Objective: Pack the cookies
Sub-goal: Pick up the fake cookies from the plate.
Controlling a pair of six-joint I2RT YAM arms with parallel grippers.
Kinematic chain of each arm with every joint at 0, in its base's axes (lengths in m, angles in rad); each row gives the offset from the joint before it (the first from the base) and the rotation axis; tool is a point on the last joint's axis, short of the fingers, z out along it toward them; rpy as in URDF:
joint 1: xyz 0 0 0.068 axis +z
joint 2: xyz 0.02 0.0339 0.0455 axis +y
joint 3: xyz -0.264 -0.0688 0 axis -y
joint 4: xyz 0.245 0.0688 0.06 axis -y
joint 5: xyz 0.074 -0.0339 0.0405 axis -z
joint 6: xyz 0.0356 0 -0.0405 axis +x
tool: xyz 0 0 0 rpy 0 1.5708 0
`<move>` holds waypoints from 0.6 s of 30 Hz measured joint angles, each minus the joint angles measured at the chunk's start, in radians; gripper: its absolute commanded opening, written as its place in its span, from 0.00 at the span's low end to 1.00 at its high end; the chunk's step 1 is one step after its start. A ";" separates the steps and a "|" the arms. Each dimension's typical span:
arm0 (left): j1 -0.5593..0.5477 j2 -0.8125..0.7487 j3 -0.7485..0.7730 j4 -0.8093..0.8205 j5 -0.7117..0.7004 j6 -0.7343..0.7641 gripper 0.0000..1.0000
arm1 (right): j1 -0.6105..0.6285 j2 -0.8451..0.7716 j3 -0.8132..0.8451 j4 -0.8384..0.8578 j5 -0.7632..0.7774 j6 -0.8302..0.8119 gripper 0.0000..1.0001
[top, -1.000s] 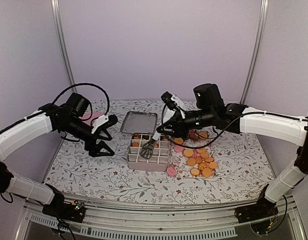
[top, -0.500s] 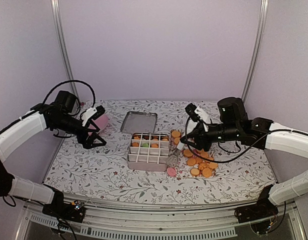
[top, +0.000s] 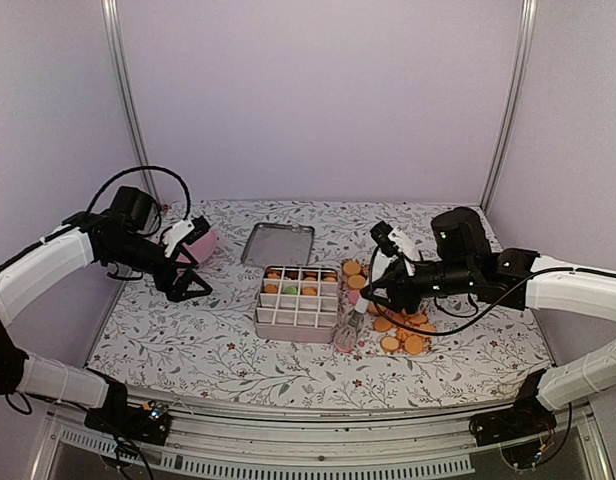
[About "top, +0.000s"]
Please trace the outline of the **metal tongs white handle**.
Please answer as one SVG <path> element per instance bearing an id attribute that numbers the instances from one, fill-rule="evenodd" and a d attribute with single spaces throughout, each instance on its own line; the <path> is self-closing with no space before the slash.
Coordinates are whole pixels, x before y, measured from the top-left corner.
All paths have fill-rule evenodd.
<path id="1" fill-rule="evenodd" d="M 359 296 L 354 307 L 349 311 L 343 324 L 341 324 L 333 337 L 333 343 L 339 342 L 355 348 L 363 318 L 367 312 L 367 303 Z"/>

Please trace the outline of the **pink round cookie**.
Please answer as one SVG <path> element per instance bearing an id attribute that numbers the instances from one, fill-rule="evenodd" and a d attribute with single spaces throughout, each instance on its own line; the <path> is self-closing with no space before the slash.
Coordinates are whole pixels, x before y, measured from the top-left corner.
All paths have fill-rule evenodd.
<path id="1" fill-rule="evenodd" d="M 341 344 L 339 342 L 334 342 L 333 345 L 336 348 L 336 350 L 339 351 L 340 353 L 350 353 L 352 351 L 351 347 Z"/>

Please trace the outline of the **metal divided cookie tin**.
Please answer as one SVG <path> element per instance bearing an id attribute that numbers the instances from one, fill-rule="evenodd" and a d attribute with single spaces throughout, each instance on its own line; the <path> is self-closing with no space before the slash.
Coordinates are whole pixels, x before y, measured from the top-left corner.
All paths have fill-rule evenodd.
<path id="1" fill-rule="evenodd" d="M 267 277 L 269 270 L 281 279 Z M 284 289 L 295 286 L 297 293 Z M 272 265 L 264 269 L 254 312 L 257 336 L 264 340 L 329 344 L 338 324 L 339 274 L 327 267 Z"/>

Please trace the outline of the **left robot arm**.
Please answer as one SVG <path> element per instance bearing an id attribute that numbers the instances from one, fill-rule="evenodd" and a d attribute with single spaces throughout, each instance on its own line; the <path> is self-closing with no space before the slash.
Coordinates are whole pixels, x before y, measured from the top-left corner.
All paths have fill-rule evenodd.
<path id="1" fill-rule="evenodd" d="M 199 262 L 190 251 L 209 233 L 208 221 L 186 215 L 153 242 L 144 229 L 155 204 L 141 190 L 122 186 L 103 212 L 74 214 L 0 266 L 0 395 L 29 394 L 96 410 L 116 434 L 136 426 L 123 384 L 28 353 L 14 344 L 7 328 L 55 284 L 95 263 L 150 275 L 171 302 L 209 295 L 212 289 L 197 274 Z"/>

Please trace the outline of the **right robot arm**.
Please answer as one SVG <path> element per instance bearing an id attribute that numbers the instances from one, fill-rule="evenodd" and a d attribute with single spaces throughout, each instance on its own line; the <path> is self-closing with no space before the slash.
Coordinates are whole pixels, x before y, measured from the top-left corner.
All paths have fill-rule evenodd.
<path id="1" fill-rule="evenodd" d="M 360 296 L 392 312 L 412 314 L 426 298 L 473 294 L 489 309 L 555 310 L 616 322 L 616 271 L 567 263 L 533 250 L 493 251 L 479 214 L 456 207 L 436 216 L 435 261 L 418 260 L 414 242 L 384 221 L 371 230 L 376 249 Z M 560 367 L 528 376 L 505 415 L 505 427 L 525 436 L 544 409 L 616 385 L 616 339 Z"/>

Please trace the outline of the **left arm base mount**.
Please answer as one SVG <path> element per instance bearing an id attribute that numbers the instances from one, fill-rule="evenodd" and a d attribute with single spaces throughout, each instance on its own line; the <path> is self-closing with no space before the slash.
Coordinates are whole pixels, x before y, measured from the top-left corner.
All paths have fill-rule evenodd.
<path id="1" fill-rule="evenodd" d="M 101 408 L 89 409 L 84 425 L 95 431 L 164 446 L 170 433 L 172 417 L 157 404 L 132 406 L 125 397 L 106 399 Z"/>

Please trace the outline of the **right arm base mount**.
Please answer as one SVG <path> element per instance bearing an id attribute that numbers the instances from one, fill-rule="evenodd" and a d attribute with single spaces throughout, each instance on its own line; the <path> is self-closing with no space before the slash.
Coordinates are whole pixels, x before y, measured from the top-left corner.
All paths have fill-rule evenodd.
<path id="1" fill-rule="evenodd" d="M 553 413 L 535 401 L 471 417 L 468 429 L 479 447 L 502 446 L 504 462 L 515 470 L 537 467 L 552 441 L 557 421 Z"/>

